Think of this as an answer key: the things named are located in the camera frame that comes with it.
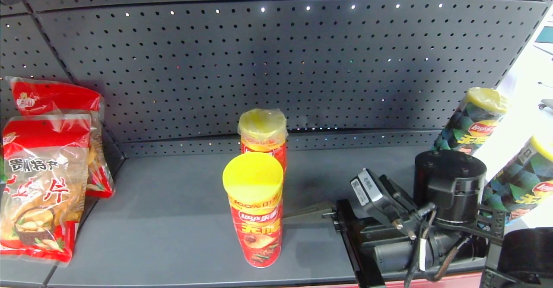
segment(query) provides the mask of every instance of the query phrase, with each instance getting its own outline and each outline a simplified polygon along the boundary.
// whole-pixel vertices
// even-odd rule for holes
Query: plastic bag
[[[0,254],[67,263],[85,202],[91,117],[13,117],[4,128]]]
[[[0,184],[6,184],[6,175],[4,174],[4,147],[0,144]]]
[[[92,118],[89,151],[89,196],[108,198],[114,194],[113,178],[102,147],[103,97],[84,87],[54,81],[6,77],[22,115],[89,114]]]

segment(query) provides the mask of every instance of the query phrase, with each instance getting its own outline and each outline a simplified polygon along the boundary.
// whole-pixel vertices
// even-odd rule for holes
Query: white label
[[[426,239],[419,239],[419,269],[426,271]]]
[[[359,183],[359,180],[357,178],[351,180],[351,186],[353,187],[353,191],[355,192],[355,195],[357,195],[357,199],[359,199],[359,203],[361,203],[361,206],[367,205],[369,202],[369,198],[367,197],[367,194],[363,191],[363,188],[361,187],[361,184]]]
[[[526,162],[534,155],[536,154],[536,149],[528,143],[526,147],[523,148],[523,150],[519,154],[519,160],[522,162],[522,164],[526,164]]]
[[[365,191],[367,191],[367,194],[369,194],[371,201],[376,202],[377,200],[383,197],[382,193],[377,187],[377,184],[375,184],[375,181],[369,175],[369,172],[367,172],[366,169],[363,169],[363,171],[358,175],[358,177],[359,179],[361,179],[361,182],[363,183],[363,187],[365,188]]]

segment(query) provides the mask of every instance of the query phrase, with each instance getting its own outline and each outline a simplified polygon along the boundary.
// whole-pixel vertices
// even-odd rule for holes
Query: yellow lid
[[[530,138],[530,143],[541,155],[553,162],[553,135],[535,134]]]
[[[509,107],[507,97],[495,89],[472,87],[468,89],[466,99],[490,112],[506,113]]]
[[[284,139],[284,143],[288,135],[286,117],[280,110],[252,109],[240,116],[238,133],[260,142]]]
[[[247,152],[233,158],[223,170],[223,187],[229,196],[247,204],[271,200],[280,190],[284,172],[276,158]]]

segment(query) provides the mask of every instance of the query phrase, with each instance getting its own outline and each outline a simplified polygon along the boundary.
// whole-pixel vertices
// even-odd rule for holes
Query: screw
[[[403,229],[403,224],[399,221],[399,219],[395,219],[391,224],[398,230]]]

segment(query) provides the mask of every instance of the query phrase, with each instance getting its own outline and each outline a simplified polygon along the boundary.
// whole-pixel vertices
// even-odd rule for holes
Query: cable
[[[436,273],[436,275],[430,276],[426,278],[426,280],[428,280],[429,282],[440,281],[446,275],[446,272],[448,271],[448,268],[451,262],[453,262],[453,260],[455,259],[455,256],[459,252],[459,249],[462,247],[462,245],[468,243],[469,241],[470,241],[470,237],[467,237],[467,236],[462,237],[458,241],[458,243],[451,248],[450,252],[448,253],[448,256],[446,256],[446,259],[444,260],[444,263],[440,265],[440,268],[438,269],[438,272]]]
[[[411,258],[411,263],[409,264],[409,270],[407,271],[407,276],[403,281],[404,288],[409,288],[409,286],[411,286],[413,277],[415,277],[415,272],[419,268],[419,255],[420,255],[419,243],[421,242],[420,239],[427,239],[428,233],[430,233],[430,228],[432,227],[432,223],[434,222],[435,218],[436,218],[436,209],[433,209],[430,215],[430,219],[428,220],[428,227],[426,227],[426,229],[422,233],[420,232],[420,229],[423,228],[422,225],[419,229],[419,239],[417,239],[417,242],[415,243],[415,251],[413,252],[413,257]]]
[[[432,227],[432,223],[434,222],[434,219],[436,219],[436,209],[432,210],[432,213],[430,214],[430,219],[428,220],[428,227],[423,232],[423,239],[428,238],[428,233],[430,232],[430,228]]]

